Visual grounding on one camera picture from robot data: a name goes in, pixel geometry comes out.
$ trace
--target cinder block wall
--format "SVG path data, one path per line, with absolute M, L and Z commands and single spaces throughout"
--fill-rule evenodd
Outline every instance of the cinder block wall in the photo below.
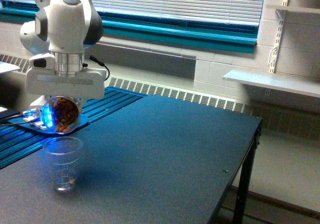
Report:
M 190 49 L 186 46 L 146 43 L 114 36 L 102 37 L 100 42 L 89 48 L 86 53 L 87 56 L 95 54 L 107 63 L 113 64 L 111 68 L 115 74 L 246 101 L 254 100 L 320 113 L 320 101 L 317 98 L 279 91 L 272 91 L 270 96 L 265 96 L 264 88 L 222 80 L 222 76 L 232 69 L 268 71 L 268 55 L 275 42 L 278 18 L 275 10 L 267 9 L 265 6 L 281 3 L 282 0 L 264 0 L 254 54 Z M 290 0 L 289 4 L 320 8 L 320 0 Z M 17 24 L 0 23 L 0 50 L 30 55 L 20 43 L 20 27 Z M 320 79 L 319 45 L 320 15 L 288 13 L 276 71 Z

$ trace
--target radiator vent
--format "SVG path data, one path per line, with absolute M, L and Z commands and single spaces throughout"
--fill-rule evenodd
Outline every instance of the radiator vent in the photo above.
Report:
M 264 128 L 313 140 L 320 140 L 320 118 L 317 116 L 293 113 L 292 111 L 279 110 L 279 108 L 269 106 L 253 106 L 224 97 L 152 83 L 137 83 L 135 81 L 123 80 L 115 77 L 111 78 L 109 85 L 143 94 L 162 95 L 215 108 L 258 116 L 264 120 Z
M 28 69 L 31 68 L 29 65 L 29 60 L 18 58 L 15 56 L 0 54 L 0 61 L 8 64 L 12 64 L 12 65 L 17 65 L 20 68 L 17 71 L 22 73 L 26 73 Z

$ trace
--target nuts in container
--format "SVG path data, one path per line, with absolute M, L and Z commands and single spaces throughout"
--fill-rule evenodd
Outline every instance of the nuts in container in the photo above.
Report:
M 50 131 L 67 134 L 80 122 L 79 108 L 72 98 L 54 97 L 43 106 L 42 120 Z

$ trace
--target cable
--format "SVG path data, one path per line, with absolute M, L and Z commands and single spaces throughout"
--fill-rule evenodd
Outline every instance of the cable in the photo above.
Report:
M 37 122 L 39 119 L 34 119 L 30 121 L 25 121 L 25 122 L 19 122 L 19 123 L 13 123 L 13 124 L 1 124 L 0 126 L 14 126 L 14 125 L 22 125 L 22 124 L 27 124 L 27 123 L 32 123 L 32 122 Z
M 12 115 L 12 116 L 9 116 L 9 117 L 1 119 L 0 122 L 6 121 L 6 120 L 15 119 L 15 118 L 22 117 L 22 116 L 23 116 L 22 114 Z
M 106 69 L 107 72 L 108 72 L 108 75 L 106 76 L 106 79 L 104 80 L 104 81 L 106 81 L 106 80 L 110 77 L 110 70 L 109 70 L 109 68 L 105 65 L 104 62 L 99 61 L 99 60 L 98 60 L 95 56 L 93 56 L 93 55 L 91 55 L 91 56 L 89 57 L 89 59 L 92 60 L 92 61 L 94 61 L 94 62 L 96 62 L 98 65 L 100 65 L 100 66 L 102 66 L 102 67 L 105 67 L 105 69 Z

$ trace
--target teal window frame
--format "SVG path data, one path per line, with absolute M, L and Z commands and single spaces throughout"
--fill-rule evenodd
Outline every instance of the teal window frame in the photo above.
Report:
M 2 2 L 0 21 L 24 23 L 35 19 L 35 4 Z M 98 12 L 105 35 L 161 42 L 184 47 L 253 54 L 258 26 L 168 20 Z

